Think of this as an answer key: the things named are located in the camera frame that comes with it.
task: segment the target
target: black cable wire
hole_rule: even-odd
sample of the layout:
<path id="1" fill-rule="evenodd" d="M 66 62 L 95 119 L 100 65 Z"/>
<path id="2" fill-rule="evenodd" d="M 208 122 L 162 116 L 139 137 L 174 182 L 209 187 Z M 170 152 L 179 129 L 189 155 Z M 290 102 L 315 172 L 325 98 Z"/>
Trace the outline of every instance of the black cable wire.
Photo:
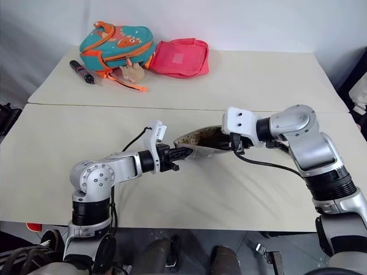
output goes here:
<path id="1" fill-rule="evenodd" d="M 238 157 L 239 159 L 243 160 L 244 162 L 248 162 L 248 163 L 252 163 L 252 164 L 258 164 L 258 165 L 264 165 L 264 166 L 270 166 L 270 167 L 275 167 L 275 168 L 280 168 L 280 169 L 284 169 L 287 170 L 289 172 L 295 173 L 297 176 L 301 177 L 300 173 L 297 172 L 296 170 L 293 170 L 289 167 L 286 166 L 282 166 L 282 165 L 278 165 L 278 164 L 273 164 L 273 163 L 268 163 L 268 162 L 258 162 L 256 160 L 251 160 L 251 159 L 247 159 L 244 158 L 243 156 L 241 156 L 238 152 L 233 151 L 236 155 L 236 157 Z"/>
<path id="2" fill-rule="evenodd" d="M 125 146 L 125 148 L 122 149 L 122 152 L 126 151 L 128 147 L 130 147 L 134 142 L 136 142 L 147 130 L 151 130 L 150 127 L 144 127 L 143 131 L 132 141 L 128 143 L 128 145 Z M 117 232 L 118 228 L 118 217 L 117 217 L 117 211 L 116 211 L 116 204 L 115 204 L 115 186 L 111 187 L 111 227 L 113 227 L 113 230 L 111 231 L 111 234 L 114 236 Z"/>

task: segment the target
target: white wall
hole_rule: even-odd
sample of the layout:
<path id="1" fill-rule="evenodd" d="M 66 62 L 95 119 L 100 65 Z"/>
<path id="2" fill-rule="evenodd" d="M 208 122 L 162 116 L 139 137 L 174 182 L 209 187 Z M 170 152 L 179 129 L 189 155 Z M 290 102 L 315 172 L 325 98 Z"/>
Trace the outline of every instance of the white wall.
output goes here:
<path id="1" fill-rule="evenodd" d="M 156 41 L 314 52 L 338 88 L 367 46 L 366 0 L 1 0 L 1 99 L 21 105 L 97 20 L 148 26 Z"/>

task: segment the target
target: orange backpack strap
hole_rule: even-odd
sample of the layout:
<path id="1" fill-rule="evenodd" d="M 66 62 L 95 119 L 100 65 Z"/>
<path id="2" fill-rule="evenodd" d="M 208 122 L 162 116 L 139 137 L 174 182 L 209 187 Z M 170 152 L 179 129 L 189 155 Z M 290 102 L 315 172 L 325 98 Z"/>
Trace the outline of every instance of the orange backpack strap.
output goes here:
<path id="1" fill-rule="evenodd" d="M 142 92 L 146 92 L 147 91 L 147 87 L 140 86 L 140 85 L 135 85 L 135 84 L 131 84 L 131 83 L 122 82 L 121 80 L 118 80 L 117 78 L 115 78 L 112 75 L 110 75 L 109 72 L 107 72 L 105 74 L 105 77 L 108 77 L 109 79 L 111 79 L 113 81 L 116 81 L 117 83 L 119 83 L 121 85 L 124 85 L 125 87 L 129 87 L 129 88 L 132 88 L 132 89 L 135 89 L 135 90 L 139 90 L 139 91 L 142 91 Z"/>
<path id="2" fill-rule="evenodd" d="M 96 47 L 98 47 L 99 45 L 105 43 L 107 40 L 109 40 L 115 33 L 115 26 L 113 24 L 108 24 L 105 23 L 103 21 L 97 21 L 94 23 L 94 27 L 96 28 L 103 28 L 104 32 L 107 33 L 107 35 L 105 37 L 103 37 L 101 40 L 98 40 L 97 42 L 95 42 L 94 44 L 84 48 L 83 53 L 92 50 Z"/>

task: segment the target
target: black pen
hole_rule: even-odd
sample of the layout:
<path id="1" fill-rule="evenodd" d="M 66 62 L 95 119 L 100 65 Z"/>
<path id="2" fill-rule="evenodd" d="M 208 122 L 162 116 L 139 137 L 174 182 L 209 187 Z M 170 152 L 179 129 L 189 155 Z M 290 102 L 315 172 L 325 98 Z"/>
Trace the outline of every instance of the black pen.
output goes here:
<path id="1" fill-rule="evenodd" d="M 78 61 L 72 60 L 70 61 L 70 67 L 82 78 L 84 78 L 86 83 L 94 84 L 94 78 L 93 76 L 88 73 L 86 69 L 84 69 L 83 66 L 81 66 Z"/>

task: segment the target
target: backpack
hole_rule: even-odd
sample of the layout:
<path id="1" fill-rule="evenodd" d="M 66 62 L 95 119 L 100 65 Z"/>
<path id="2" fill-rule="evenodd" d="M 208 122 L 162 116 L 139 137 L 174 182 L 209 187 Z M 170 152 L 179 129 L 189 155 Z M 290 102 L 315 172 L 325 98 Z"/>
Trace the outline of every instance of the backpack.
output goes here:
<path id="1" fill-rule="evenodd" d="M 112 70 L 132 63 L 148 68 L 155 51 L 153 35 L 147 27 L 114 26 L 97 21 L 96 27 L 80 44 L 80 57 L 89 70 L 124 86 L 146 91 L 145 87 L 122 82 L 111 75 Z"/>

